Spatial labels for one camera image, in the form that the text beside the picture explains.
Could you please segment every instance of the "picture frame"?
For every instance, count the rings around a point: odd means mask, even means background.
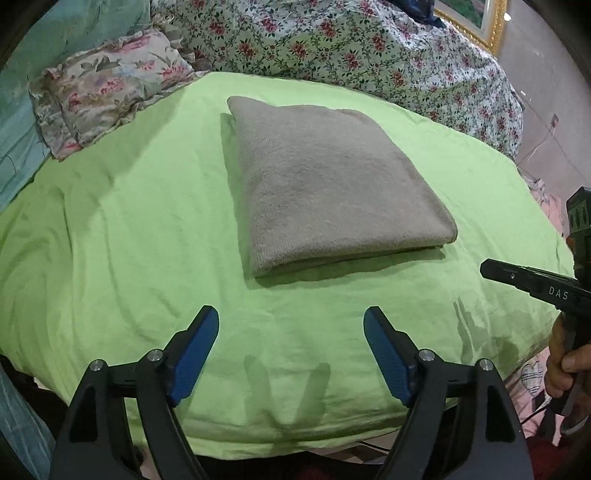
[[[437,0],[436,15],[450,21],[462,34],[497,55],[507,0]]]

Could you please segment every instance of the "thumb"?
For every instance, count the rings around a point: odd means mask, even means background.
[[[570,352],[562,359],[562,370],[568,373],[591,370],[591,345]]]

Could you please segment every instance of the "metal screw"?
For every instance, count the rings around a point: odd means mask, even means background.
[[[102,360],[93,360],[92,362],[90,362],[88,368],[90,368],[93,372],[98,372],[104,366],[105,363]]]
[[[150,350],[148,352],[148,360],[150,360],[151,362],[157,362],[163,356],[164,356],[164,352],[159,348],[155,348],[154,350]]]
[[[478,365],[480,365],[480,368],[487,372],[490,372],[495,367],[495,365],[488,358],[483,358],[482,360],[480,360],[478,362]]]
[[[426,362],[433,362],[435,360],[435,354],[431,350],[421,350],[418,355],[421,360],[425,360]]]

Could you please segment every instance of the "folded towel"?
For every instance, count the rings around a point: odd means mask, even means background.
[[[453,242],[451,214],[353,110],[231,97],[254,276]]]

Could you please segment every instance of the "tiled floor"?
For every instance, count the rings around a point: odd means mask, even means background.
[[[591,186],[591,89],[550,26],[522,0],[508,3],[498,58],[527,106],[517,163],[564,204]]]

